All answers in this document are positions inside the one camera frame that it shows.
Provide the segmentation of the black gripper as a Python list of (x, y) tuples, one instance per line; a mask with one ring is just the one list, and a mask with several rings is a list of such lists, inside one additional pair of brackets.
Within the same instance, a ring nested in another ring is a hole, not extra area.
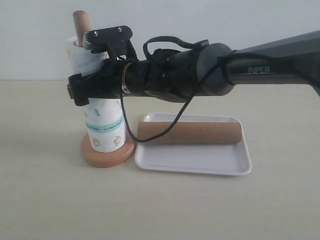
[[(136, 61), (137, 53), (130, 40), (125, 43), (125, 54), (108, 52), (108, 58), (103, 61), (102, 67), (89, 79), (93, 88), (93, 98), (119, 99), (122, 92), (122, 77), (125, 66)], [(85, 81), (80, 73), (68, 78), (67, 91), (69, 97), (78, 107), (88, 105), (89, 98), (85, 90)]]

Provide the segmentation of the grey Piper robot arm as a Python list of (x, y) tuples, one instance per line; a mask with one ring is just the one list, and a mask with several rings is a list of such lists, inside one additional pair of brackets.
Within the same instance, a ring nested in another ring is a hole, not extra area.
[(191, 97), (225, 96), (237, 85), (310, 85), (320, 89), (320, 33), (313, 31), (241, 50), (207, 40), (189, 43), (175, 36), (156, 36), (149, 43), (181, 47), (156, 49), (148, 43), (139, 60), (126, 26), (87, 31), (91, 54), (107, 53), (108, 59), (90, 73), (68, 79), (67, 90), (77, 106), (89, 100), (151, 97), (185, 103)]

